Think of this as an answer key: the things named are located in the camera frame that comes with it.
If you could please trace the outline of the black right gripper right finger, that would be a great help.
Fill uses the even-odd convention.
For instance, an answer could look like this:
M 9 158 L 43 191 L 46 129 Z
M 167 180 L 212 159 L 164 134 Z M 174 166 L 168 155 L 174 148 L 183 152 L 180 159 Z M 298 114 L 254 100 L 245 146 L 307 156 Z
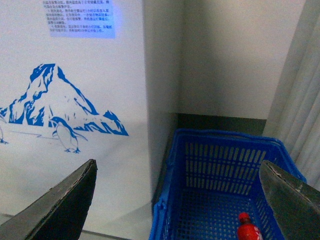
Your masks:
M 320 192 L 265 160 L 259 179 L 277 225 L 286 240 L 320 238 Z

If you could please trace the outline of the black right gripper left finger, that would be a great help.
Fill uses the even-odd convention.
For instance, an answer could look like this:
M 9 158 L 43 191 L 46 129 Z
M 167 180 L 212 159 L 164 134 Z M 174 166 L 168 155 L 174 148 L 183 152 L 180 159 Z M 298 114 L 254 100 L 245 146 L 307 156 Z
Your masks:
M 95 191 L 96 160 L 90 159 L 0 226 L 2 240 L 77 240 Z

